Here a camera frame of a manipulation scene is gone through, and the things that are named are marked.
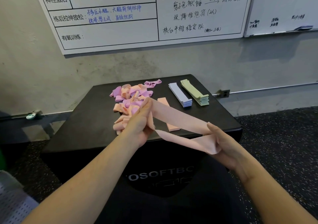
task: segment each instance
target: left hand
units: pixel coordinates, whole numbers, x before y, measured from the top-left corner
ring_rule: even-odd
[[[137,144],[138,148],[145,144],[149,135],[153,132],[153,130],[146,125],[151,107],[152,101],[150,98],[146,98],[143,101],[143,105],[130,118],[127,127],[120,134],[128,138],[132,143]]]

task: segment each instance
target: black speckled floor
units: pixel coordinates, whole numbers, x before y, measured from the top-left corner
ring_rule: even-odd
[[[318,218],[318,107],[237,117],[241,144],[313,216]],[[9,172],[41,202],[61,184],[39,158],[43,142],[28,145]],[[237,182],[249,223],[261,223]]]

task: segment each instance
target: right hand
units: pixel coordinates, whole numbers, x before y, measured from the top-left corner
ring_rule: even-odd
[[[255,161],[257,162],[257,160],[219,127],[211,123],[208,123],[207,127],[215,135],[217,143],[222,149],[219,153],[212,155],[212,157],[226,168],[235,171],[242,182],[247,181],[250,177],[247,173],[248,165]]]

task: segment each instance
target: dark pants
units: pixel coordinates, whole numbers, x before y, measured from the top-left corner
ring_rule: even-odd
[[[96,224],[109,223],[248,223],[235,180],[206,155],[191,182],[172,197],[135,190],[121,177]]]

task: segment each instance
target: electrical outlet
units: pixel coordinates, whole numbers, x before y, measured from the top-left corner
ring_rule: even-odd
[[[228,98],[229,95],[230,95],[230,89],[228,89],[228,90],[219,90],[217,93],[218,93],[217,96],[219,98]]]

